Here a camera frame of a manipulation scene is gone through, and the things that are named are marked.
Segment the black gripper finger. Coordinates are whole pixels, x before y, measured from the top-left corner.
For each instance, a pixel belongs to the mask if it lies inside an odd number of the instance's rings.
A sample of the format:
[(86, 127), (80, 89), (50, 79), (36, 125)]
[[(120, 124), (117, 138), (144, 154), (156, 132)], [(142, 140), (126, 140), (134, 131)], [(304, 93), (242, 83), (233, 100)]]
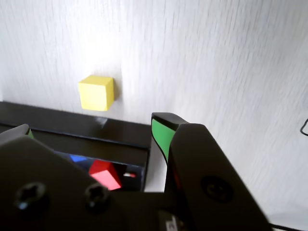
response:
[(80, 168), (31, 138), (22, 125), (0, 135), (3, 231), (115, 231), (107, 191)]
[(202, 124), (155, 112), (152, 137), (175, 180), (190, 225), (198, 231), (269, 231), (271, 226), (240, 176)]

